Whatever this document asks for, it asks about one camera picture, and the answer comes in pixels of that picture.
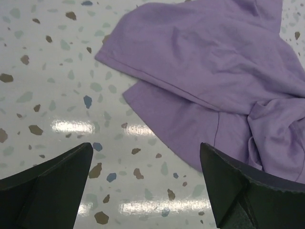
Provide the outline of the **purple t shirt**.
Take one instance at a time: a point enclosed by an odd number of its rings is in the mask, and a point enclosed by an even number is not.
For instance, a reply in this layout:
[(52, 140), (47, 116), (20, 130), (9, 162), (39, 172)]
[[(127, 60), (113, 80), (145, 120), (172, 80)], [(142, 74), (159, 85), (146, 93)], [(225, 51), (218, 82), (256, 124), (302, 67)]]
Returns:
[(138, 79), (123, 93), (178, 157), (201, 143), (305, 181), (305, 72), (279, 35), (280, 0), (147, 3), (125, 14), (96, 60)]

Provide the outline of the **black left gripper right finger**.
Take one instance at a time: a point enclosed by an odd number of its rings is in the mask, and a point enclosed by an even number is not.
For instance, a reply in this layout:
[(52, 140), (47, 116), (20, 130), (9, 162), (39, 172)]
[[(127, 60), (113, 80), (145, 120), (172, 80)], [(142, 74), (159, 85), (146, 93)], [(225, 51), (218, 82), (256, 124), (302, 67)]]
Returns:
[(200, 161), (219, 229), (304, 229), (305, 186), (201, 143)]

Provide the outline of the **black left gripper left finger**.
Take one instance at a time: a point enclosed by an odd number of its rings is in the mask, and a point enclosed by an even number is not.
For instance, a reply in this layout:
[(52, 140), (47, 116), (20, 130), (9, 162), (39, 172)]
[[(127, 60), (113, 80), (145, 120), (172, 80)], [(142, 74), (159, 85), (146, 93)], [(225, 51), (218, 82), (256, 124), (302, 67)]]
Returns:
[(93, 156), (91, 143), (0, 181), (2, 229), (72, 229)]

